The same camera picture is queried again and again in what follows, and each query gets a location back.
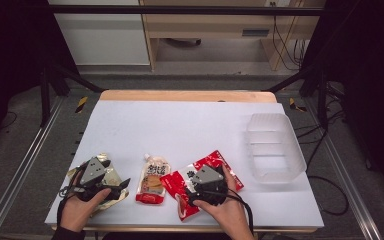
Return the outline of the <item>light wooden desk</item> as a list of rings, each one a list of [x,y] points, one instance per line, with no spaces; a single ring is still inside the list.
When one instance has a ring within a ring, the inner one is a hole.
[[[139,0],[142,6],[229,6],[322,8],[326,0]],[[317,16],[172,15],[145,14],[146,35],[158,39],[251,38],[259,39],[272,70],[289,56],[293,40],[309,40]]]

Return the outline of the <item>yellow black tape strip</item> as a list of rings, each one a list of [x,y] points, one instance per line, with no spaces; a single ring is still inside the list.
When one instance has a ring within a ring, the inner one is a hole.
[[[87,100],[88,100],[87,96],[81,97],[81,99],[79,100],[78,105],[75,109],[75,113],[81,113],[82,112]]]
[[[290,106],[290,109],[292,109],[292,110],[297,110],[299,112],[307,112],[307,108],[303,107],[303,106],[298,106],[295,103],[294,98],[289,98],[289,106]]]

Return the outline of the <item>foil snack packet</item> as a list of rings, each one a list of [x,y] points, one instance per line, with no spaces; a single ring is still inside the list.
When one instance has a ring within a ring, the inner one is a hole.
[[[81,201],[91,200],[103,189],[110,189],[108,196],[95,208],[94,214],[104,211],[128,195],[129,179],[122,180],[106,154],[91,157],[69,170],[69,184],[60,191],[60,196],[75,194]]]

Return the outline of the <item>black horizontal frame bar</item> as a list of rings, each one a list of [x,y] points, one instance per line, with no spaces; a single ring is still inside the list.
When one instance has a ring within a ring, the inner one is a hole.
[[[229,6],[49,5],[46,10],[65,14],[322,16],[325,13],[323,8]]]

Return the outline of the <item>aluminium rail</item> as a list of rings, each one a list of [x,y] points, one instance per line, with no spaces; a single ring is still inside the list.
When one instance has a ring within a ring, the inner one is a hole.
[[[328,130],[322,127],[317,128],[321,139],[319,144],[322,146],[323,154],[331,165],[332,178],[317,173],[312,179],[324,181],[328,188],[335,190],[336,198],[342,197],[345,207],[339,212],[329,212],[319,204],[320,212],[327,217],[331,224],[330,228],[337,226],[335,230],[339,233],[342,230],[349,231],[352,227],[358,227],[360,239],[363,240],[383,240],[366,204],[359,193],[357,186],[348,173]]]
[[[39,154],[53,124],[61,110],[61,106],[64,103],[63,97],[56,97],[55,102],[51,108],[49,119],[46,120],[35,134],[34,139],[29,145],[28,150],[23,156],[20,164],[17,167],[11,181],[8,183],[4,193],[0,197],[0,227],[5,220],[9,210],[11,209],[24,181],[29,174],[31,167],[33,166],[37,155]]]

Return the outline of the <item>person's right hand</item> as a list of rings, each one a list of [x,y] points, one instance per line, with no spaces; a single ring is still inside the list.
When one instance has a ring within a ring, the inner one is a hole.
[[[225,201],[218,206],[211,205],[201,200],[195,200],[194,205],[210,214],[227,235],[233,230],[250,230],[245,207],[242,203],[235,200],[235,197],[237,196],[235,179],[226,167],[223,167],[223,171],[230,197],[227,197]]]

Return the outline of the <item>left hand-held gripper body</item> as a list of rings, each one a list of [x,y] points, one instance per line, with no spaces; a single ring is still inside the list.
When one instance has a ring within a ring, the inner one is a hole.
[[[74,170],[70,179],[69,189],[76,193],[82,201],[91,200],[99,191],[120,184],[120,176],[114,169],[112,163],[105,168],[99,157],[92,157]],[[105,201],[111,199],[111,192]]]

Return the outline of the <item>spout pouch with burger picture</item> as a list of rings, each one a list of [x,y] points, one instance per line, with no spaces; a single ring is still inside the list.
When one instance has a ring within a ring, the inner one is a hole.
[[[160,156],[145,154],[144,159],[135,200],[143,204],[162,204],[166,190],[160,178],[171,172],[171,166]]]

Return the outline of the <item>red seasoning packet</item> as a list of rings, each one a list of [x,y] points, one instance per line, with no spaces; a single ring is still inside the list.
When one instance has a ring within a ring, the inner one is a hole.
[[[185,188],[192,186],[192,177],[196,172],[203,166],[208,165],[211,167],[222,166],[226,167],[230,174],[233,176],[236,182],[236,191],[241,190],[244,184],[233,172],[229,164],[225,161],[224,157],[218,150],[215,150],[206,157],[181,168],[180,170],[174,171],[160,178],[166,191],[177,201],[178,203],[178,216],[181,221],[184,221],[188,217],[198,213],[200,209],[197,206],[190,206],[188,204],[188,196]]]

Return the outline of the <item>person's left hand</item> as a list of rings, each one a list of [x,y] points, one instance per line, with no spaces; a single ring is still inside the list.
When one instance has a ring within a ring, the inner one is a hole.
[[[81,232],[96,207],[110,192],[110,189],[105,188],[87,202],[80,200],[76,195],[70,197],[62,210],[59,226],[76,233]]]

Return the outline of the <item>clear plastic container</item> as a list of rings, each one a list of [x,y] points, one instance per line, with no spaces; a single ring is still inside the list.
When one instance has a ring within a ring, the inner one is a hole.
[[[285,114],[253,114],[246,138],[253,175],[259,182],[289,183],[306,171],[303,153]]]

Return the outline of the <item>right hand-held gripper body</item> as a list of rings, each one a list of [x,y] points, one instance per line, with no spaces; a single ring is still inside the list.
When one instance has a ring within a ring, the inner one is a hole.
[[[195,200],[217,206],[227,197],[228,186],[222,166],[203,165],[192,177],[191,182],[192,186],[185,188],[190,206],[194,206]]]

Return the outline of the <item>white cabinet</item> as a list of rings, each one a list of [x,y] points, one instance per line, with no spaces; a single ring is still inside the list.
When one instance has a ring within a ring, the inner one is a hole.
[[[148,65],[140,14],[56,14],[77,65]]]

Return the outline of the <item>black metal stand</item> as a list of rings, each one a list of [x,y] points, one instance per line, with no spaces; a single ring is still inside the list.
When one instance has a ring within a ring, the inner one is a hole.
[[[267,92],[276,93],[281,89],[297,82],[298,80],[304,80],[299,94],[302,97],[309,97],[315,91],[318,91],[317,95],[317,120],[321,124],[324,130],[328,129],[327,110],[326,110],[326,95],[327,95],[327,74],[323,70],[322,66],[317,64],[311,64],[305,68],[302,68],[294,75],[288,77],[286,80],[270,87]]]
[[[43,68],[40,73],[42,107],[42,120],[40,124],[41,127],[44,127],[51,118],[49,86],[52,86],[58,96],[67,96],[70,92],[70,88],[68,87],[65,81],[66,78],[75,81],[76,83],[86,87],[87,89],[95,93],[102,93],[104,91],[104,88],[101,88],[85,80],[78,73],[70,71],[61,65],[47,65]]]

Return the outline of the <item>black curtain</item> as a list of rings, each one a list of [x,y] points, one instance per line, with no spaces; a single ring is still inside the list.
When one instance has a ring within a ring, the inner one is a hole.
[[[384,0],[326,0],[332,15],[319,19],[307,65],[334,32],[319,60],[330,81],[344,86],[344,110],[366,156],[384,175]]]
[[[76,72],[77,67],[53,14],[40,12],[33,6],[47,6],[48,0],[0,0],[0,126],[7,114],[10,99],[40,83],[43,65],[27,42],[28,33],[11,19],[14,13],[25,19],[39,43],[64,68]],[[31,9],[23,11],[23,6]]]

